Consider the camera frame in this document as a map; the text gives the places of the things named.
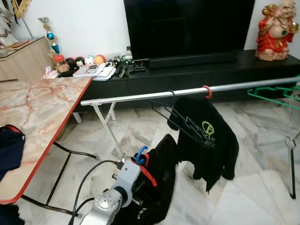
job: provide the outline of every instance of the red table edge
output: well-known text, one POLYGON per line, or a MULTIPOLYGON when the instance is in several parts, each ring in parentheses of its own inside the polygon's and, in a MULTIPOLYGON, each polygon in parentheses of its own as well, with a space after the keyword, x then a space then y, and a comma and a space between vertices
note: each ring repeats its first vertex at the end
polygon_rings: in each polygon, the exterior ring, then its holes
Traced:
POLYGON ((70 112, 68 113, 68 115, 66 116, 66 118, 64 119, 63 123, 61 124, 61 126, 59 127, 59 129, 57 130, 57 132, 55 133, 55 135, 53 136, 52 140, 50 141, 49 145, 47 146, 47 148, 45 149, 44 153, 42 154, 42 156, 40 157, 40 159, 38 160, 37 164, 35 165, 35 167, 33 168, 31 174, 29 175, 28 179, 25 181, 23 187, 21 188, 21 190, 19 191, 19 193, 11 198, 11 199, 5 199, 5 200, 0 200, 0 203, 3 204, 9 204, 9 203, 15 203, 19 198, 21 198, 21 196, 23 195, 23 193, 25 192, 27 186, 29 185, 32 177, 34 176, 34 174, 36 173, 36 171, 38 170, 39 166, 41 165, 42 161, 44 160, 44 158, 46 157, 49 149, 51 148, 51 146, 53 145, 55 139, 57 138, 57 136, 60 134, 61 130, 63 129, 63 127, 65 126, 67 120, 69 119, 71 113, 73 112, 73 110, 75 109, 75 107, 77 106, 78 102, 80 101, 81 97, 83 96, 83 94, 85 93, 85 91, 87 90, 88 86, 90 85, 91 81, 92 81, 92 77, 90 78, 89 82, 86 84, 85 88, 83 89, 82 93, 80 94, 80 96, 78 97, 78 99, 76 100, 76 102, 74 103, 73 107, 71 108, 70 112))

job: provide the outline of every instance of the wooden cabinet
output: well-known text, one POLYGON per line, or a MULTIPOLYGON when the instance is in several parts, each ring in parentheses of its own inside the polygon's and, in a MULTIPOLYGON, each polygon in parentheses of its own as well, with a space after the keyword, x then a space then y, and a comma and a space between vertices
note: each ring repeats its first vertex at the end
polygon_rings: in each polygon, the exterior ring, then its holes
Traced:
POLYGON ((46 66, 54 67, 49 49, 46 38, 41 37, 15 52, 8 52, 7 56, 0 54, 0 81, 41 79, 46 66))

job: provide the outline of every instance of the tile floor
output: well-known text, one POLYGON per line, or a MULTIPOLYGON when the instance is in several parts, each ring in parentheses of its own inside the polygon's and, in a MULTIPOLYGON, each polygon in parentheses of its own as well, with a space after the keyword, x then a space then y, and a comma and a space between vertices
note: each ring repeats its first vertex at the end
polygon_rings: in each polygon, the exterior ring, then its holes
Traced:
MULTIPOLYGON (((208 195, 205 181, 192 179, 193 165, 180 164, 172 204, 161 224, 300 225, 300 148, 295 151, 298 198, 292 200, 287 188, 289 168, 284 142, 284 137, 300 126, 300 112, 265 101, 223 103, 215 107, 240 143, 236 177, 233 181, 221 178, 208 195)), ((166 120, 151 109, 120 110, 116 117, 110 124, 127 155, 133 155, 144 145, 155 147, 167 133, 178 139, 178 132, 171 130, 166 120)), ((73 121, 58 142, 71 150, 96 154, 101 160, 118 159, 120 154, 96 114, 84 113, 82 120, 82 124, 73 121)), ((26 195, 45 202, 66 157, 65 152, 52 147, 26 195)), ((71 156, 50 205, 71 210, 82 177, 95 163, 89 157, 71 156)), ((114 183, 114 172, 117 169, 110 164, 95 170, 82 188, 79 203, 109 188, 114 183)), ((22 199, 16 204, 27 225, 67 225, 70 218, 22 199)), ((91 202, 82 208, 75 224, 90 208, 91 202)))

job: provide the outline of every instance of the black cable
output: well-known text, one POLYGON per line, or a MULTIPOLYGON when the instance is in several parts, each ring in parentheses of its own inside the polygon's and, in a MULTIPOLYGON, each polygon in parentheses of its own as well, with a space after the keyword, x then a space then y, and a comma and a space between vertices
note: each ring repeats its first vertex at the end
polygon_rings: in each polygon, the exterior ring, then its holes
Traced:
POLYGON ((83 183, 84 183, 85 179, 88 177, 88 175, 89 175, 95 168, 97 168, 98 166, 100 166, 100 165, 103 164, 103 163, 114 163, 114 164, 117 166, 117 168, 118 168, 119 170, 122 169, 122 166, 124 165, 123 162, 116 162, 116 161, 112 161, 112 160, 104 160, 104 161, 101 161, 101 162, 97 163, 96 165, 94 165, 94 166, 87 172, 87 174, 84 176, 83 180, 81 181, 81 183, 80 183, 80 185, 79 185, 79 188, 78 188, 78 191, 77 191, 77 194, 76 194, 76 198, 75 198, 75 202, 74 202, 73 212, 76 211, 76 206, 77 206, 77 201, 78 201, 79 193, 80 193, 80 190, 81 190, 81 188, 82 188, 82 186, 83 186, 83 183))
POLYGON ((71 225, 73 222, 74 217, 76 216, 76 214, 78 213, 78 211, 82 208, 82 206, 85 205, 85 203, 89 202, 89 201, 93 201, 95 198, 89 198, 87 200, 85 200, 83 203, 81 203, 81 205, 75 210, 75 212, 73 213, 68 225, 71 225))

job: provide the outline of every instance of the black cloth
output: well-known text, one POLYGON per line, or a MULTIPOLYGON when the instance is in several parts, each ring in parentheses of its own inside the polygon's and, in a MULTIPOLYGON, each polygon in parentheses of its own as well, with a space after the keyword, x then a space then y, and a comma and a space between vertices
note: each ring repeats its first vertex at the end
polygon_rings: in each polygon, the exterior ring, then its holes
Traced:
POLYGON ((133 186, 133 197, 143 200, 142 206, 131 202, 128 207, 121 208, 113 225, 152 225, 165 219, 173 195, 175 166, 178 163, 176 142, 166 135, 148 155, 149 162, 145 168, 157 186, 154 187, 141 172, 133 186))
MULTIPOLYGON (((201 136, 200 142, 193 141, 183 132, 179 133, 179 160, 194 164, 193 178, 206 180, 208 192, 222 175, 228 180, 234 178, 234 167, 239 143, 234 132, 209 100, 181 97, 174 109, 183 119, 171 114, 170 120, 184 128, 184 122, 191 125, 201 136)), ((168 121, 170 128, 178 130, 168 121)))
POLYGON ((0 127, 0 181, 9 170, 20 167, 25 135, 12 125, 0 127))
POLYGON ((0 205, 0 225, 24 225, 18 211, 19 207, 16 205, 0 205))

